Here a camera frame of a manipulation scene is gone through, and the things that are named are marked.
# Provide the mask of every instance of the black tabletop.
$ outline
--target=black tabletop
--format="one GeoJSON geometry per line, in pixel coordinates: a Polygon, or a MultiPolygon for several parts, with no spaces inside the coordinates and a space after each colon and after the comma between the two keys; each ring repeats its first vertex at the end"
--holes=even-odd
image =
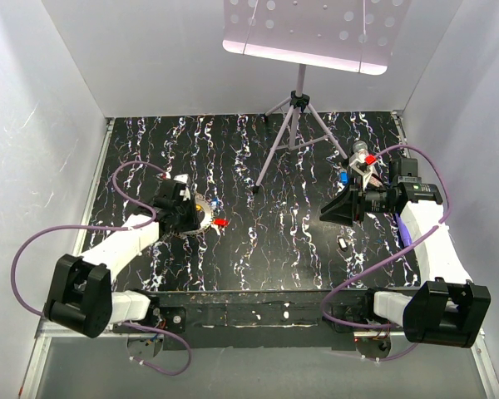
{"type": "MultiPolygon", "coordinates": [[[[356,140],[366,141],[373,153],[399,142],[389,112],[322,117],[346,151],[356,140]]],[[[214,201],[216,216],[229,221],[224,229],[150,246],[119,275],[119,289],[331,288],[400,250],[392,215],[367,214],[363,225],[353,228],[319,221],[320,209],[343,187],[338,179],[340,157],[327,141],[291,152],[279,150],[260,192],[252,194],[281,121],[281,115],[272,115],[267,124],[257,115],[115,120],[91,224],[121,225],[133,212],[109,182],[114,169],[129,160],[149,161],[172,177],[188,174],[195,192],[214,201]],[[340,237],[348,243],[345,252],[338,247],[340,237]]],[[[305,141],[323,134],[306,114],[300,132],[305,141]]],[[[385,179],[388,168],[377,165],[377,170],[385,179]]],[[[122,173],[119,181],[126,193],[147,200],[159,178],[137,166],[122,173]]],[[[88,234],[84,249],[102,238],[102,233],[88,234]]],[[[419,285],[419,273],[414,254],[409,254],[354,287],[413,285],[419,285]]]]}

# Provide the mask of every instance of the small object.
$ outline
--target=small object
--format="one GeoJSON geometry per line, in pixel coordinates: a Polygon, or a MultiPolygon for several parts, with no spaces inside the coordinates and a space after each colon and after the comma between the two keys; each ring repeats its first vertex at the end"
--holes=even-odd
{"type": "Polygon", "coordinates": [[[229,224],[229,222],[225,219],[215,219],[213,221],[213,224],[216,225],[216,226],[219,226],[219,227],[227,227],[227,225],[229,224]]]}
{"type": "Polygon", "coordinates": [[[348,250],[348,243],[345,239],[343,239],[343,237],[338,237],[337,242],[342,251],[346,252],[348,250]]]}
{"type": "Polygon", "coordinates": [[[377,158],[370,154],[366,157],[365,161],[368,165],[373,165],[377,161],[377,158]]]}
{"type": "Polygon", "coordinates": [[[342,183],[343,185],[347,185],[348,182],[349,182],[348,172],[346,172],[345,170],[341,171],[340,172],[340,183],[342,183]]]}
{"type": "Polygon", "coordinates": [[[218,199],[216,199],[216,198],[215,198],[215,199],[213,199],[213,200],[210,202],[210,208],[211,208],[212,210],[216,210],[216,208],[218,208],[218,203],[219,203],[218,199]]]}
{"type": "Polygon", "coordinates": [[[407,226],[405,226],[405,223],[403,223],[398,214],[396,214],[396,222],[398,222],[399,235],[401,236],[403,245],[406,248],[408,245],[413,243],[413,239],[408,232],[407,226]]]}

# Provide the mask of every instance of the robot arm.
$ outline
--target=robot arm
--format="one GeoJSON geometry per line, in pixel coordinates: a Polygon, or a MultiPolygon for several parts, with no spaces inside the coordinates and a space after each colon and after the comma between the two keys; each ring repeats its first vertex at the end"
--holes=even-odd
{"type": "MultiPolygon", "coordinates": [[[[150,311],[150,299],[143,293],[113,293],[118,273],[163,234],[184,233],[200,228],[195,198],[186,187],[187,176],[162,180],[151,205],[156,221],[141,229],[117,231],[96,247],[79,256],[63,255],[53,274],[44,315],[88,337],[97,337],[108,324],[138,321],[150,311]]],[[[138,209],[123,227],[151,218],[138,209]]]]}
{"type": "MultiPolygon", "coordinates": [[[[443,214],[442,196],[436,185],[424,184],[417,175],[417,160],[393,160],[390,187],[370,188],[373,168],[369,166],[375,158],[363,154],[361,159],[358,151],[352,158],[355,161],[353,165],[349,162],[348,185],[322,208],[320,220],[352,225],[362,222],[365,212],[398,214],[413,241],[438,225],[443,214]]],[[[363,316],[402,326],[410,342],[470,347],[491,302],[487,287],[472,282],[445,224],[419,244],[415,253],[423,286],[413,297],[370,288],[363,316]]]]}

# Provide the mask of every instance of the metal plate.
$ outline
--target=metal plate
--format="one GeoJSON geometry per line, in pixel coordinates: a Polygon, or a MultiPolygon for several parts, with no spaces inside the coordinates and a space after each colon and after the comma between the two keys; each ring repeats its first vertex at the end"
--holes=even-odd
{"type": "Polygon", "coordinates": [[[184,234],[180,234],[181,237],[186,235],[197,235],[206,231],[210,225],[213,223],[213,209],[210,207],[209,203],[205,200],[204,196],[201,194],[195,194],[194,199],[196,206],[199,205],[204,213],[204,218],[200,222],[200,228],[197,230],[187,231],[184,234]]]}
{"type": "Polygon", "coordinates": [[[228,52],[380,75],[410,2],[224,0],[223,45],[228,52]]]}

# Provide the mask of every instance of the tripod stand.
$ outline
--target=tripod stand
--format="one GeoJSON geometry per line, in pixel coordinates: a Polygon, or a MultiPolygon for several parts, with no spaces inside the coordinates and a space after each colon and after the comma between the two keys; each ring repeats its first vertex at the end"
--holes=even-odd
{"type": "Polygon", "coordinates": [[[321,140],[330,140],[334,144],[334,146],[337,148],[340,155],[344,159],[348,158],[345,151],[342,149],[342,147],[340,146],[338,141],[334,138],[333,133],[331,133],[329,128],[325,125],[325,122],[322,121],[322,118],[319,117],[318,112],[316,112],[313,105],[310,103],[310,97],[307,96],[306,94],[303,94],[303,84],[304,84],[304,80],[305,80],[305,69],[306,68],[307,68],[306,65],[299,64],[298,83],[296,84],[296,90],[292,91],[290,93],[290,97],[285,98],[277,106],[273,107],[271,110],[269,110],[268,112],[266,112],[264,114],[264,121],[267,121],[269,115],[276,112],[282,106],[285,106],[286,104],[290,103],[289,111],[287,112],[286,117],[284,118],[283,124],[281,125],[281,128],[279,129],[279,133],[277,134],[277,137],[275,137],[274,144],[272,145],[272,148],[270,149],[270,151],[268,153],[268,158],[266,158],[263,169],[260,171],[259,178],[257,179],[257,182],[253,186],[253,189],[252,189],[253,194],[257,194],[259,192],[259,187],[260,187],[261,182],[263,181],[264,174],[266,173],[266,170],[269,167],[269,163],[272,161],[272,158],[273,158],[276,150],[282,150],[282,149],[286,149],[286,148],[288,148],[289,150],[297,150],[299,148],[305,147],[306,145],[311,145],[311,144],[317,143],[318,141],[321,141],[321,140]],[[316,121],[322,127],[325,135],[319,137],[318,139],[309,140],[309,141],[306,141],[302,144],[296,145],[296,135],[298,133],[299,114],[301,114],[305,110],[305,108],[309,108],[310,113],[313,114],[314,119],[316,119],[316,121]],[[286,130],[287,126],[289,125],[290,118],[292,118],[292,125],[290,126],[289,143],[287,145],[279,145],[279,143],[281,142],[281,138],[283,137],[283,133],[286,130]]]}

